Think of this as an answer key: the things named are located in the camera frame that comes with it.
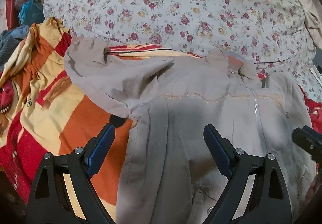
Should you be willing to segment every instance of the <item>metal screw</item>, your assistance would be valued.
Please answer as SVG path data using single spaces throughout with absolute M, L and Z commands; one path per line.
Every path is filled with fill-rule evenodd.
M 270 159 L 270 160 L 274 160 L 275 159 L 275 156 L 274 156 L 274 154 L 272 154 L 272 153 L 269 153 L 268 155 L 268 158 Z
M 239 154 L 239 155 L 243 155 L 245 153 L 245 151 L 243 149 L 241 149 L 241 148 L 237 148 L 236 153 Z
M 43 158 L 46 160 L 46 159 L 49 159 L 51 157 L 51 153 L 50 152 L 47 152 L 45 153 L 45 155 L 43 156 Z
M 83 148 L 82 147 L 75 148 L 75 153 L 76 154 L 80 154 L 82 152 L 83 152 Z
M 207 215 L 210 214 L 210 212 L 213 210 L 214 207 L 210 207 L 209 209 L 207 209 Z

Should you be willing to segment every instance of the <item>striped blanket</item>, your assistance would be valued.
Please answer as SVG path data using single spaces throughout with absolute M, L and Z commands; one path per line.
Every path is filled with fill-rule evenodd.
M 132 121 L 97 107 L 73 85 L 64 70 L 71 36 L 60 20 L 32 25 L 1 73 L 0 86 L 11 85 L 12 103 L 0 114 L 0 165 L 25 202 L 42 156 L 68 154 L 84 146 L 106 123 L 116 128 L 115 141 L 91 182 L 115 219 L 121 167 Z M 66 187 L 75 214 L 83 217 L 69 175 Z

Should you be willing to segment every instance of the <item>stitching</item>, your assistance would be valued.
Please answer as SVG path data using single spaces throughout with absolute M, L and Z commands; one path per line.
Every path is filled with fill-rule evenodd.
M 194 92 L 189 92 L 189 93 L 186 93 L 186 94 L 183 94 L 183 95 L 163 94 L 163 97 L 165 99 L 170 99 L 170 100 L 180 100 L 180 99 L 183 99 L 183 98 L 188 97 L 188 96 L 197 97 L 197 98 L 199 98 L 199 99 L 201 99 L 204 102 L 209 103 L 209 104 L 217 104 L 217 103 L 221 102 L 222 100 L 224 100 L 226 98 L 237 99 L 237 100 L 249 100 L 250 99 L 250 95 L 232 96 L 230 94 L 227 94 L 226 96 L 221 97 L 219 100 L 212 101 L 212 100 L 207 100 L 204 97 L 202 97 L 200 94 L 197 94 L 197 93 L 194 93 Z M 277 100 L 274 97 L 276 97 L 278 99 L 281 99 L 280 96 L 277 95 L 277 94 L 274 94 L 273 96 L 261 95 L 261 96 L 258 96 L 257 98 L 259 98 L 259 99 L 271 99 L 277 107 L 281 107 L 281 103 L 277 102 Z

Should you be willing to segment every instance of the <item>black clamp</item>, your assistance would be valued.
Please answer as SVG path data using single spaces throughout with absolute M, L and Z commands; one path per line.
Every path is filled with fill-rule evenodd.
M 69 155 L 44 155 L 29 196 L 27 224 L 115 224 L 90 181 L 98 173 L 114 135 L 114 127 L 107 124 L 84 148 L 76 148 Z M 220 173 L 228 178 L 223 193 L 203 224 L 291 224 L 289 196 L 275 156 L 251 156 L 241 148 L 235 149 L 213 125 L 207 125 L 203 135 Z M 63 174 L 70 174 L 86 220 L 75 216 Z M 256 177 L 246 211 L 232 220 L 248 176 L 252 174 Z

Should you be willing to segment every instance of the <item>bed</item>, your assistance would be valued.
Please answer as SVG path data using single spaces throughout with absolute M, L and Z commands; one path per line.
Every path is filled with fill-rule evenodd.
M 184 53 L 206 56 L 215 46 L 220 46 L 226 51 L 253 61 L 258 73 L 264 76 L 275 71 L 290 73 L 309 98 L 317 101 L 321 99 L 321 86 L 309 70 L 315 55 L 315 45 L 305 26 L 305 12 L 299 0 L 45 0 L 44 14 L 46 18 L 55 16 L 62 19 L 63 25 L 70 30 L 71 37 L 96 37 L 107 41 L 111 47 L 151 43 Z M 43 27 L 48 28 L 50 25 L 44 23 Z M 34 29 L 43 37 L 48 35 L 48 32 L 43 34 L 40 28 L 34 27 Z M 112 151 L 114 154 L 120 152 L 120 156 L 115 166 L 109 168 L 105 165 L 107 168 L 94 180 L 94 186 L 99 190 L 104 206 L 110 213 L 114 212 L 111 215 L 115 218 L 117 177 L 125 156 L 128 131 L 133 125 L 131 120 L 115 122 L 115 117 L 96 107 L 86 99 L 80 89 L 71 86 L 68 80 L 64 81 L 66 74 L 63 73 L 62 57 L 71 38 L 67 35 L 67 30 L 60 31 L 61 34 L 55 40 L 48 39 L 54 48 L 48 59 L 54 60 L 54 64 L 48 61 L 44 71 L 55 67 L 54 72 L 46 74 L 41 71 L 44 77 L 34 89 L 35 101 L 40 105 L 37 113 L 34 113 L 37 116 L 33 115 L 34 110 L 31 110 L 32 106 L 28 106 L 29 100 L 25 99 L 26 93 L 22 92 L 22 77 L 27 77 L 31 72 L 28 69 L 21 70 L 21 77 L 16 78 L 14 86 L 19 97 L 15 100 L 14 107 L 17 104 L 20 106 L 11 110 L 9 123 L 11 125 L 18 120 L 22 124 L 19 127 L 26 128 L 26 132 L 30 134 L 26 133 L 23 136 L 17 132 L 15 135 L 8 134 L 8 127 L 4 135 L 12 137 L 0 139 L 1 163 L 18 161 L 12 170 L 8 168 L 5 170 L 14 187 L 26 201 L 28 192 L 23 191 L 26 187 L 24 185 L 30 185 L 38 163 L 46 151 L 50 150 L 54 155 L 71 152 L 77 146 L 83 146 L 90 137 L 99 132 L 102 123 L 110 122 L 112 118 L 113 123 L 119 124 L 120 128 L 118 136 L 120 142 Z M 65 85 L 64 91 L 58 91 L 58 94 L 54 92 L 59 103 L 51 105 L 55 98 L 47 94 L 61 79 Z M 71 101 L 75 101 L 72 102 L 73 108 L 80 108 L 80 112 L 78 116 L 68 121 L 72 126 L 67 134 L 64 132 L 66 125 L 57 122 L 60 118 L 56 111 L 67 109 L 73 114 L 69 106 L 64 107 L 64 103 Z M 25 120 L 21 120 L 20 117 L 14 120 L 21 107 L 24 110 L 22 115 L 25 116 Z M 56 134 L 47 136 L 47 130 L 44 131 L 39 126 L 44 123 L 42 116 L 39 116 L 46 110 L 43 107 L 53 111 L 53 114 L 50 114 L 50 124 Z M 101 118 L 101 121 L 95 124 L 94 130 L 92 128 L 89 130 L 85 123 L 89 116 L 87 113 L 89 107 L 93 109 L 91 111 L 93 118 L 97 113 Z M 82 137 L 71 138 L 73 130 L 77 127 Z M 105 176 L 103 174 L 107 171 L 116 176 L 108 184 L 103 182 Z M 112 188 L 104 193 L 104 186 L 110 184 Z M 76 214 L 82 216 L 79 207 L 74 206 L 77 209 Z

